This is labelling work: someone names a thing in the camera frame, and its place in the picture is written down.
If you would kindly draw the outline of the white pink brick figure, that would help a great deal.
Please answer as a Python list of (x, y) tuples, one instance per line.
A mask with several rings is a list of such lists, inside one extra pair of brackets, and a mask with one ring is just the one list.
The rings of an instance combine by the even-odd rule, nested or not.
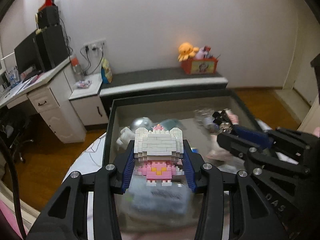
[(182, 130), (166, 131), (160, 124), (151, 131), (135, 131), (134, 158), (138, 162), (133, 174), (143, 176), (147, 186), (171, 186), (172, 178), (184, 175), (178, 162), (184, 154)]

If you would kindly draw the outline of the teal egg-shaped case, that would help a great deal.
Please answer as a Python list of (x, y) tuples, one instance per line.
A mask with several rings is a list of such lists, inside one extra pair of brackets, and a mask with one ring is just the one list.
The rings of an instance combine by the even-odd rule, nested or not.
[(184, 126), (184, 124), (181, 123), (180, 120), (178, 119), (166, 119), (163, 120), (159, 123), (166, 131), (169, 131), (175, 127), (181, 129), (181, 130), (185, 130), (186, 127)]

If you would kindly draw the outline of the black hair clip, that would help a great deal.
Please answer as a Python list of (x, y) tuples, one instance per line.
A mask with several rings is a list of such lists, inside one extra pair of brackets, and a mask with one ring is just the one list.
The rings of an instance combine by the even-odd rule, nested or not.
[(219, 132), (227, 132), (227, 133), (232, 132), (233, 124), (225, 110), (215, 111), (212, 114), (212, 117), (213, 117), (213, 123), (219, 127)]

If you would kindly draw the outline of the striped white tablecloth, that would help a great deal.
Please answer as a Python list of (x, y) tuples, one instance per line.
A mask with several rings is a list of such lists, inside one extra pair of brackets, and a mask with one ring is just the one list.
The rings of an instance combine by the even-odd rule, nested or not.
[[(67, 176), (73, 171), (79, 171), (81, 174), (96, 172), (102, 167), (103, 158), (103, 143), (105, 142), (106, 134), (104, 133), (96, 139), (80, 156), (76, 159), (73, 165), (69, 168)], [(231, 158), (231, 154), (222, 149), (217, 143), (217, 136), (211, 136), (212, 150), (208, 153), (208, 157), (213, 159), (214, 156)], [(87, 218), (87, 237), (94, 239), (93, 232), (93, 193), (89, 194), (88, 200), (88, 218)], [(165, 232), (161, 230), (159, 233), (125, 233), (124, 239), (191, 239), (195, 234), (195, 226), (178, 227), (174, 226), (171, 231)]]

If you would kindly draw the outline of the pink green-rimmed storage box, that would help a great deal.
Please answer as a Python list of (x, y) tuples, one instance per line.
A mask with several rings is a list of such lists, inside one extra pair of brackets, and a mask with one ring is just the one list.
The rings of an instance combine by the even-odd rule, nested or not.
[(203, 123), (230, 110), (240, 124), (260, 126), (235, 93), (226, 89), (150, 94), (114, 100), (107, 128), (104, 162), (110, 163), (134, 141), (135, 167), (129, 188), (116, 196), (123, 233), (182, 231), (195, 235), (202, 198), (188, 187), (182, 167), (183, 140), (212, 161), (213, 140)]

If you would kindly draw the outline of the teal white paper packet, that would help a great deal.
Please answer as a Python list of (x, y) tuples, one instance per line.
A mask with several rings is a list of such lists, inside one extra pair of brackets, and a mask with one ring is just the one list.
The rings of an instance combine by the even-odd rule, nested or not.
[(129, 188), (130, 206), (147, 215), (183, 215), (191, 198), (191, 190), (181, 183), (171, 186), (138, 184)]

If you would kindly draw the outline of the white seashell ornament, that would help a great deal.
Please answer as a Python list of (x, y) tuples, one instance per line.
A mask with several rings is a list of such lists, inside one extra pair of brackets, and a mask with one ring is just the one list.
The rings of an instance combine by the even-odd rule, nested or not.
[(116, 140), (118, 149), (126, 149), (129, 142), (135, 139), (135, 133), (131, 131), (128, 127), (124, 127), (120, 131), (120, 137)]

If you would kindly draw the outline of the purple plush toy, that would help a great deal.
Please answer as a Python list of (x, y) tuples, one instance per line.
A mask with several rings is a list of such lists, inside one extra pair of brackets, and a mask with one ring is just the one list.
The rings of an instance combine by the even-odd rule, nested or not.
[(196, 53), (196, 55), (194, 56), (195, 60), (202, 60), (206, 57), (207, 52), (205, 50), (204, 47), (200, 48), (199, 51)]

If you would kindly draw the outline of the orange octopus plush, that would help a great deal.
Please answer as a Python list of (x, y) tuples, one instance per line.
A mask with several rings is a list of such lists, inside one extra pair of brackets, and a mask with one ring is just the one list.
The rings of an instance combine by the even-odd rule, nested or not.
[(193, 58), (199, 52), (199, 47), (194, 47), (189, 42), (182, 43), (178, 48), (178, 61), (186, 61), (189, 58)]

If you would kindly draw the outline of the white side cabinet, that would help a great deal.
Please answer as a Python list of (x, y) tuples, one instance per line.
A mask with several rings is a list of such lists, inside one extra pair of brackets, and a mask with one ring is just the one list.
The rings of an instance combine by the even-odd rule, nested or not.
[(103, 81), (101, 74), (88, 76), (91, 85), (88, 88), (77, 88), (69, 97), (76, 114), (84, 126), (108, 123), (108, 116), (99, 96)]

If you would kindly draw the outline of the candy packet on cabinet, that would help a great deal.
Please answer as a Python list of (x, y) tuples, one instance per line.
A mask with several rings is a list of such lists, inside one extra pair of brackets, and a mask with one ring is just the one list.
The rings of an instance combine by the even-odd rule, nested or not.
[(90, 87), (91, 83), (91, 80), (80, 80), (75, 85), (79, 89), (86, 89)]

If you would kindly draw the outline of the blue box on desk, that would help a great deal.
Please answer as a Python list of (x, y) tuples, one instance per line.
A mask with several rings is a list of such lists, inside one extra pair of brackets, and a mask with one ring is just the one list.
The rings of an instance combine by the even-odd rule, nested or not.
[(11, 87), (15, 87), (20, 82), (20, 76), (16, 66), (11, 70), (7, 71), (7, 76)]

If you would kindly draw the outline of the blue yellow snack bag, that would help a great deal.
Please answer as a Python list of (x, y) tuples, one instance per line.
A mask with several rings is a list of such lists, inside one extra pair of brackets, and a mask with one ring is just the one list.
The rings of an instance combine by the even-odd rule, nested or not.
[(113, 74), (110, 63), (106, 58), (103, 58), (101, 63), (101, 78), (104, 84), (110, 84), (112, 82)]

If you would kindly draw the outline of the black computer monitor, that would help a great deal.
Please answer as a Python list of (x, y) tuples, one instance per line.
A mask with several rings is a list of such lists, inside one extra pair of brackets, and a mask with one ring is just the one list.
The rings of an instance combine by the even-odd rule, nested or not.
[(28, 35), (15, 49), (15, 59), (19, 74), (22, 74), (30, 67), (35, 71), (41, 71), (41, 65), (36, 52), (34, 38), (35, 31)]

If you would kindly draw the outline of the black computer tower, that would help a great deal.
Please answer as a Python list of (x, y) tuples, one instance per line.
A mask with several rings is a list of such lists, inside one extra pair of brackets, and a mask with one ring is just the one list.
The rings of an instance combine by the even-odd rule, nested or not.
[(69, 57), (61, 25), (42, 29), (35, 36), (35, 46), (44, 72), (57, 67)]

